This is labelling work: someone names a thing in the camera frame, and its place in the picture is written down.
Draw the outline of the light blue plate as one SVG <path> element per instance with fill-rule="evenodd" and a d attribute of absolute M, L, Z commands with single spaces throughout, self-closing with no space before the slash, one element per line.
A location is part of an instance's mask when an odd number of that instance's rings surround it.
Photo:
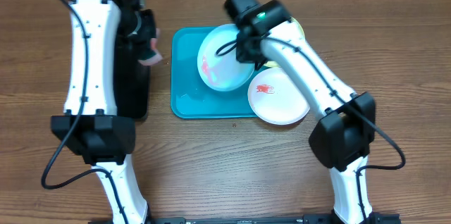
<path fill-rule="evenodd" d="M 214 28 L 204 38 L 197 56 L 197 70 L 203 82 L 211 89 L 229 92 L 241 87 L 254 73 L 251 63 L 239 63 L 236 49 L 228 45 L 223 52 L 232 50 L 223 56 L 217 56 L 217 50 L 228 42 L 235 41 L 239 30 L 234 24 L 225 24 Z"/>

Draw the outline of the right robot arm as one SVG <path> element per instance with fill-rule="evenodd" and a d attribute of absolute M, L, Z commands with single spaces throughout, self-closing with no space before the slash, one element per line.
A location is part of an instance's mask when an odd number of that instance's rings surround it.
<path fill-rule="evenodd" d="M 239 32 L 217 50 L 236 50 L 240 63 L 261 68 L 276 62 L 298 88 L 317 124 L 309 136 L 315 157 L 330 171 L 333 215 L 339 223 L 369 223 L 373 212 L 363 167 L 374 140 L 376 104 L 341 81 L 306 41 L 298 24 L 279 0 L 226 0 L 224 8 Z"/>

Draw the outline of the green and pink sponge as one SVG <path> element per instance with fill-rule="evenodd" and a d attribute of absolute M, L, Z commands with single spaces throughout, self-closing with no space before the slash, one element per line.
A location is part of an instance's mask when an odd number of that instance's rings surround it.
<path fill-rule="evenodd" d="M 139 59 L 138 61 L 144 65 L 144 66 L 153 66 L 155 64 L 157 64 L 158 62 L 160 62 L 163 59 L 163 56 L 161 55 L 161 53 L 158 51 L 157 49 L 157 42 L 158 42 L 158 38 L 160 36 L 160 29 L 156 28 L 156 36 L 152 37 L 149 40 L 149 49 L 151 51 L 150 55 L 146 55 L 144 57 L 142 57 L 141 59 Z"/>

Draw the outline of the white plate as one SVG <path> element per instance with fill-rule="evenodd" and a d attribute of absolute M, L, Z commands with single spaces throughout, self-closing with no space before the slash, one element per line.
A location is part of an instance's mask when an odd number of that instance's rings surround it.
<path fill-rule="evenodd" d="M 282 68 L 269 68 L 258 73 L 247 92 L 253 112 L 273 125 L 290 125 L 303 119 L 309 105 Z"/>

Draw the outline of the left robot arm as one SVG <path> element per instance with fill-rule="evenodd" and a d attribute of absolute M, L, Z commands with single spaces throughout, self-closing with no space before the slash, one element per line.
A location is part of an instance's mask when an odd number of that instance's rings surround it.
<path fill-rule="evenodd" d="M 62 0 L 72 27 L 63 114 L 51 117 L 61 148 L 98 176 L 113 223 L 150 223 L 132 164 L 136 124 L 147 118 L 158 30 L 144 0 Z"/>

